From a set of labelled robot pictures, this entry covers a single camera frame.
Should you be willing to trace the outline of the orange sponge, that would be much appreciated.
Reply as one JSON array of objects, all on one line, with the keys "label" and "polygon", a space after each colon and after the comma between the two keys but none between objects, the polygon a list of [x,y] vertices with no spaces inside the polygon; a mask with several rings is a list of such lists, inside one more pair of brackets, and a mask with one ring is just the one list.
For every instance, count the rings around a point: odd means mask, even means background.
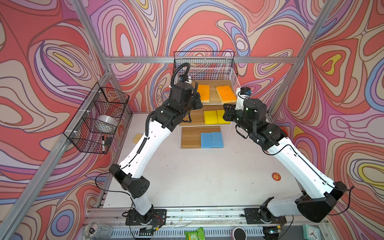
[{"label": "orange sponge", "polygon": [[199,84],[198,93],[200,94],[200,99],[203,104],[210,102],[210,86]]},{"label": "orange sponge", "polygon": [[237,101],[237,97],[229,85],[217,86],[216,91],[222,104],[231,104]]}]

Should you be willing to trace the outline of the yellow sponge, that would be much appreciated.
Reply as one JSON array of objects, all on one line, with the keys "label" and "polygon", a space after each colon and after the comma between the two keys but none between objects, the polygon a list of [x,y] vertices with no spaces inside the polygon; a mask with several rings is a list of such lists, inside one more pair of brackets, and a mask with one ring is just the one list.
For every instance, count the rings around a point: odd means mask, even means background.
[{"label": "yellow sponge", "polygon": [[217,125],[218,116],[216,110],[204,111],[205,125]]},{"label": "yellow sponge", "polygon": [[224,110],[217,110],[218,125],[228,125],[231,123],[229,121],[224,120],[224,118],[223,118],[224,114],[225,114]]}]

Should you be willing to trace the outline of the white wire wooden shelf rack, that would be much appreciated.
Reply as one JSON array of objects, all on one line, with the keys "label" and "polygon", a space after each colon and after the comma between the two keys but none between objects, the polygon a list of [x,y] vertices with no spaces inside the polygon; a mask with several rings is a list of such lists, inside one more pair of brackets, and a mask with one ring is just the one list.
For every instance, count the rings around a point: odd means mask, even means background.
[{"label": "white wire wooden shelf rack", "polygon": [[221,132],[225,144],[228,133],[232,127],[232,123],[228,125],[205,125],[204,111],[224,109],[224,104],[221,103],[216,91],[217,86],[229,85],[233,92],[235,92],[237,88],[232,86],[229,81],[207,81],[202,83],[202,85],[210,86],[210,102],[206,104],[202,103],[202,109],[191,111],[192,121],[190,123],[185,122],[179,124],[181,149],[200,149],[201,133]]}]

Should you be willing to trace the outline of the blue sponge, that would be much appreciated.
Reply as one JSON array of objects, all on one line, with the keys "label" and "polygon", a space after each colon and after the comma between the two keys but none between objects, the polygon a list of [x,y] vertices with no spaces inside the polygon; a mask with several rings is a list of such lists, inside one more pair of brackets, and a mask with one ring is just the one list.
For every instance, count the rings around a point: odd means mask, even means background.
[{"label": "blue sponge", "polygon": [[224,147],[223,136],[221,132],[212,132],[211,139],[212,139],[212,148]]},{"label": "blue sponge", "polygon": [[201,133],[201,148],[211,149],[212,147],[212,133]]}]

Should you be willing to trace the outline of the beige sponge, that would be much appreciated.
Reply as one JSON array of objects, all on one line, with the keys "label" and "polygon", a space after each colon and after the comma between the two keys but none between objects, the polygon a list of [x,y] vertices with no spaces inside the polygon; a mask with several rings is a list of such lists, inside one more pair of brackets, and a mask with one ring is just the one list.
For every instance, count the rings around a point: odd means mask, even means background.
[{"label": "beige sponge", "polygon": [[136,134],[133,138],[133,143],[137,144],[142,137],[143,137],[143,134]]}]

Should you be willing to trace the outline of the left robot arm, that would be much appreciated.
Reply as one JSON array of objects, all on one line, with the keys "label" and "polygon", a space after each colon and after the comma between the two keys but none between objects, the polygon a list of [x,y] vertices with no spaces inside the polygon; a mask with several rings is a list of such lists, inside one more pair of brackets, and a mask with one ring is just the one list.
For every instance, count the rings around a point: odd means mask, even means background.
[{"label": "left robot arm", "polygon": [[150,182],[143,177],[144,170],[161,143],[184,118],[203,107],[198,86],[196,82],[172,85],[169,98],[147,116],[145,133],[134,149],[120,164],[110,167],[114,179],[130,196],[134,210],[143,217],[153,209],[147,195]]}]

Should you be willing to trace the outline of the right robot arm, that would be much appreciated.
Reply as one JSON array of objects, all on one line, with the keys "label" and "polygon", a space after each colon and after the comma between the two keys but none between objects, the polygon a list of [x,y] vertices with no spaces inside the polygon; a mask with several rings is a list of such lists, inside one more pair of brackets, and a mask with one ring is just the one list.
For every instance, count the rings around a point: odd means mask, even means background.
[{"label": "right robot arm", "polygon": [[343,182],[335,182],[317,169],[277,125],[266,121],[267,106],[259,99],[246,99],[240,107],[224,104],[223,119],[236,123],[247,137],[268,156],[275,157],[297,180],[301,193],[276,199],[269,197],[259,208],[265,223],[286,215],[301,215],[311,222],[321,222],[348,192]]}]

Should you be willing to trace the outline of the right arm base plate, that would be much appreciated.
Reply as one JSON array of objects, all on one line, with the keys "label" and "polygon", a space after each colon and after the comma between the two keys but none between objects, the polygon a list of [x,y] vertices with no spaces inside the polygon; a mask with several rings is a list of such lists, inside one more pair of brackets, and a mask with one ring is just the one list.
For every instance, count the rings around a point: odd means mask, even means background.
[{"label": "right arm base plate", "polygon": [[267,209],[246,208],[240,216],[245,218],[249,225],[285,225],[287,223],[284,216],[275,217]]}]

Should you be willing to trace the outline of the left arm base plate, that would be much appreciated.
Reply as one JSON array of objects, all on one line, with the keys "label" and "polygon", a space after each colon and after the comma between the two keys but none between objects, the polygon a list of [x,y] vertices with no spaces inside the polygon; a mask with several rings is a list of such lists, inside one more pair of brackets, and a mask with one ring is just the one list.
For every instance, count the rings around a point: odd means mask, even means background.
[{"label": "left arm base plate", "polygon": [[166,209],[150,209],[145,215],[140,215],[135,209],[122,214],[126,218],[126,226],[162,226],[166,223]]}]

